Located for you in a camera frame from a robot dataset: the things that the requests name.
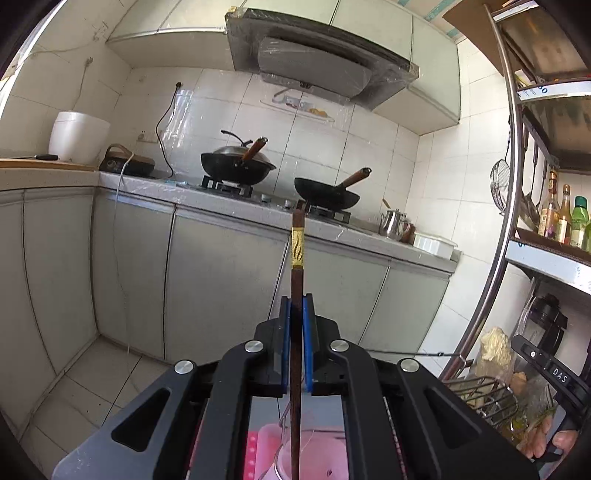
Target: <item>wok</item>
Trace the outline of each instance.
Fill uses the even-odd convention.
[[[294,186],[297,193],[309,204],[318,205],[329,210],[345,210],[359,201],[359,195],[346,190],[347,187],[366,179],[371,168],[365,167],[344,179],[337,186],[320,181],[296,177]]]
[[[243,142],[239,137],[225,130],[222,130],[222,133],[238,138],[241,145],[228,145],[218,148],[213,153],[201,154],[201,165],[211,178],[240,185],[255,185],[263,181],[271,170],[275,170],[275,165],[259,153],[267,143],[265,137],[259,138],[250,148],[247,148],[252,141]]]

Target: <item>white plastic box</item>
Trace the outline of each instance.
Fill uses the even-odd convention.
[[[98,165],[111,124],[79,112],[60,112],[53,124],[48,153],[60,161]]]
[[[413,245],[420,250],[446,260],[452,257],[453,249],[457,247],[457,244],[447,238],[419,232],[414,234]]]

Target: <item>silver screw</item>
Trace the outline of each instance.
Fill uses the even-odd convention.
[[[259,340],[250,340],[244,344],[244,350],[248,353],[257,353],[263,349],[263,344]]]
[[[400,368],[405,372],[413,373],[418,370],[418,362],[412,358],[405,358],[400,362]]]
[[[349,349],[349,344],[347,343],[347,340],[333,340],[330,343],[330,349],[333,352],[346,352]]]
[[[193,363],[189,360],[181,360],[174,366],[174,371],[180,375],[188,374],[193,369]]]

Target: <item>black range hood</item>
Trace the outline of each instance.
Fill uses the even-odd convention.
[[[293,15],[236,8],[226,14],[237,71],[333,102],[373,110],[418,78],[418,66],[340,28]]]

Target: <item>gold band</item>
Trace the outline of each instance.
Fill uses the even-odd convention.
[[[304,266],[304,229],[291,229],[291,266]]]

